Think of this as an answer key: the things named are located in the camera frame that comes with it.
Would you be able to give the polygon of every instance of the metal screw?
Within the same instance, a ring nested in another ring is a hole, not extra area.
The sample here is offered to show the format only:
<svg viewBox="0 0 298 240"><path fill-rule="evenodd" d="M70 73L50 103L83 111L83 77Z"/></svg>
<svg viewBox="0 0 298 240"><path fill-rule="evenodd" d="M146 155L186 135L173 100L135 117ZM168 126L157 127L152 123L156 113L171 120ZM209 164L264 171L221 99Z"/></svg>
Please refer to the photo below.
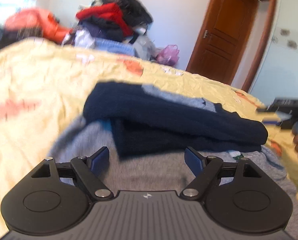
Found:
<svg viewBox="0 0 298 240"><path fill-rule="evenodd" d="M98 189L96 192L95 192L95 195L97 197L109 197L111 194L111 191L110 190L107 190L107 189Z"/></svg>
<svg viewBox="0 0 298 240"><path fill-rule="evenodd" d="M197 191L194 188L187 188L182 192L186 197L196 197L199 194L199 191Z"/></svg>

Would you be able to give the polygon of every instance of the ridged gray panel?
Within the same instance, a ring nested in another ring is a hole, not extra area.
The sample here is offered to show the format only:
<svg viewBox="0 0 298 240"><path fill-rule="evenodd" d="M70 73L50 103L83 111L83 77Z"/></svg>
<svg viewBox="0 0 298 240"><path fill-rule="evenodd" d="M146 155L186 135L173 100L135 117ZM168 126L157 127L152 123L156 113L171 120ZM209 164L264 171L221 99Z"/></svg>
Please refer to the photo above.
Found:
<svg viewBox="0 0 298 240"><path fill-rule="evenodd" d="M196 201L180 199L175 191L121 191L98 202L77 226L53 236L10 232L3 240L292 240L279 231L267 236L240 235L218 226Z"/></svg>

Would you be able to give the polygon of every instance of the brown door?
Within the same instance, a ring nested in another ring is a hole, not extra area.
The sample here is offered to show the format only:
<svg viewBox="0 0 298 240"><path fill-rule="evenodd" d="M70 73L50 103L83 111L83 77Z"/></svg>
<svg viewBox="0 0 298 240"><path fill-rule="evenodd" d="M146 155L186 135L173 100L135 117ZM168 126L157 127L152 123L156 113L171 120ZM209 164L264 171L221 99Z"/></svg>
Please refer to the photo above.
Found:
<svg viewBox="0 0 298 240"><path fill-rule="evenodd" d="M231 84L257 7L258 0L211 0L187 71Z"/></svg>

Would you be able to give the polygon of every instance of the gray garment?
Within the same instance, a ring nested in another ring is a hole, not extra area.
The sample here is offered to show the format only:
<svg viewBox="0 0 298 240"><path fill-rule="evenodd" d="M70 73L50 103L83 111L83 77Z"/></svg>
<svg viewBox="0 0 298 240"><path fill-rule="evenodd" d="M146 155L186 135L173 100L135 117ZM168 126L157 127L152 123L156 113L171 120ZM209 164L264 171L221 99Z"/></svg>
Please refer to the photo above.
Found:
<svg viewBox="0 0 298 240"><path fill-rule="evenodd" d="M154 85L144 84L142 89L145 93L162 98L169 102L179 103L186 106L191 106L195 108L205 109L211 112L216 112L214 103L204 99L204 98L189 98L183 95L162 91Z"/></svg>
<svg viewBox="0 0 298 240"><path fill-rule="evenodd" d="M100 179L114 194L120 190L181 192L195 177L184 161L183 152L165 153L119 160L109 121L98 121L86 126L78 117L58 138L49 152L57 162L69 162L79 155L90 156L102 146L110 151L110 165ZM201 152L203 156L215 155L225 162L236 162L230 154ZM286 231L298 240L298 201L296 187L286 178L286 171L277 156L268 148L262 152L244 153L267 173L292 199L293 213ZM221 184L232 178L222 179Z"/></svg>

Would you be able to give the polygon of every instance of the bed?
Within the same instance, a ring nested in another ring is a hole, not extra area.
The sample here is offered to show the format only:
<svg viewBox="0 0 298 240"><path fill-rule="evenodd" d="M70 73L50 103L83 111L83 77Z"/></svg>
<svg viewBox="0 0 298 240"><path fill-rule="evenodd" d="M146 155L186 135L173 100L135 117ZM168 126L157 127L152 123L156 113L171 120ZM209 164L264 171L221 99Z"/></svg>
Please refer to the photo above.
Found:
<svg viewBox="0 0 298 240"><path fill-rule="evenodd" d="M81 114L98 81L154 84L187 97L204 97L225 110L261 121L262 103L217 81L125 55L61 47L29 38L0 51L0 203L46 157L53 142ZM266 145L282 157L298 187L298 158L290 131L267 127ZM0 237L7 227L0 214Z"/></svg>

